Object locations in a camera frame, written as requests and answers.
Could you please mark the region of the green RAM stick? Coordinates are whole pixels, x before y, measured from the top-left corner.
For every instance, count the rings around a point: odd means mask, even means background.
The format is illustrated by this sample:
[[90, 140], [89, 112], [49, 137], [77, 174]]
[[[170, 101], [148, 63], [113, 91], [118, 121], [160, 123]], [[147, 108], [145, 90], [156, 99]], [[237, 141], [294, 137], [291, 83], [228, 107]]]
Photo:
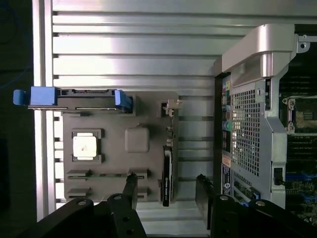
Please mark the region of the green RAM stick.
[[94, 174], [89, 176], [68, 176], [68, 179], [105, 179], [105, 178], [128, 178], [132, 174]]

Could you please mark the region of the silver CPU chip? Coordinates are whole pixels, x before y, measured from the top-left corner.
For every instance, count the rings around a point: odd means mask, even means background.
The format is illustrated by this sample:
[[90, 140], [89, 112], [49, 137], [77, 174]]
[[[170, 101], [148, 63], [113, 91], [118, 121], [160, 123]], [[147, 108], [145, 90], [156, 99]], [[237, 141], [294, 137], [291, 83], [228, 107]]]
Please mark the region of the silver CPU chip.
[[73, 156], [77, 160], [93, 160], [97, 156], [97, 138], [91, 132], [73, 136]]

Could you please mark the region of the black open PC case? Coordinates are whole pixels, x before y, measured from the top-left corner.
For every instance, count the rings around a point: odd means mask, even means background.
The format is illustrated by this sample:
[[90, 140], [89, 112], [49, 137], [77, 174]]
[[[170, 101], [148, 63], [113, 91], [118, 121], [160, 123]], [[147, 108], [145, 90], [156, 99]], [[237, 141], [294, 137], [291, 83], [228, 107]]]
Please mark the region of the black open PC case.
[[244, 206], [264, 199], [286, 210], [279, 83], [286, 75], [317, 76], [317, 24], [260, 25], [213, 68], [215, 191]]

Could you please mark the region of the gray parts rack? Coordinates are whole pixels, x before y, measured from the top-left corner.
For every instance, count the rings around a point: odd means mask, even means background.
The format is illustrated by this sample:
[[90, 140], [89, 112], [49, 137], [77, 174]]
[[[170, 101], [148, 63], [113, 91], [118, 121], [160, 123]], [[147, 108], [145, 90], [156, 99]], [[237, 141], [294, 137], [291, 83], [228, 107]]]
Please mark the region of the gray parts rack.
[[[120, 192], [126, 181], [126, 178], [85, 180], [68, 179], [68, 176], [135, 173], [138, 198], [161, 203], [159, 181], [168, 120], [159, 117], [160, 104], [168, 99], [179, 99], [179, 96], [171, 91], [126, 94], [134, 99], [130, 114], [62, 112], [64, 199], [106, 200], [111, 194]], [[93, 160], [77, 160], [73, 156], [73, 136], [80, 132], [91, 132], [97, 138], [97, 156]]]

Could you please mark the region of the green motherboard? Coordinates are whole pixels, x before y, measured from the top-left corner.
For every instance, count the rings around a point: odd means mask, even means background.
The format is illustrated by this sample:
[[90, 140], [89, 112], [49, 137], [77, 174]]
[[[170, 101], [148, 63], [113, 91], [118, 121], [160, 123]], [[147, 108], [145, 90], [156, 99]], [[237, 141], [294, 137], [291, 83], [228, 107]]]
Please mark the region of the green motherboard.
[[[279, 83], [279, 119], [282, 124], [285, 117], [282, 99], [314, 95], [317, 95], [316, 75], [284, 76]], [[287, 133], [284, 185], [286, 210], [317, 226], [317, 134]]]

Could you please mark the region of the CPU socket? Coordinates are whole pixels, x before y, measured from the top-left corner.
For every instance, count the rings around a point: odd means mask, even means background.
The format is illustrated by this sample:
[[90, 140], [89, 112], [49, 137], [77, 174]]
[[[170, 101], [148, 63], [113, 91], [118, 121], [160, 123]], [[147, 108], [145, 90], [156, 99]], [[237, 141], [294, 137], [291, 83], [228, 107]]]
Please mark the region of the CPU socket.
[[288, 134], [317, 134], [317, 95], [291, 96], [282, 99]]

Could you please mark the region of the hard disk in blue caddy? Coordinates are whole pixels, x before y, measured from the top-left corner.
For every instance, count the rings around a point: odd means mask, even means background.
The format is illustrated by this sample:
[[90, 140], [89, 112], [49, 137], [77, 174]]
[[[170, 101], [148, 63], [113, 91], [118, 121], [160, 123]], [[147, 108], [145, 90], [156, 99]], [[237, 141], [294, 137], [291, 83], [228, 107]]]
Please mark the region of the hard disk in blue caddy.
[[32, 86], [29, 91], [16, 89], [12, 102], [32, 110], [88, 113], [110, 111], [133, 112], [134, 99], [119, 89], [77, 90]]

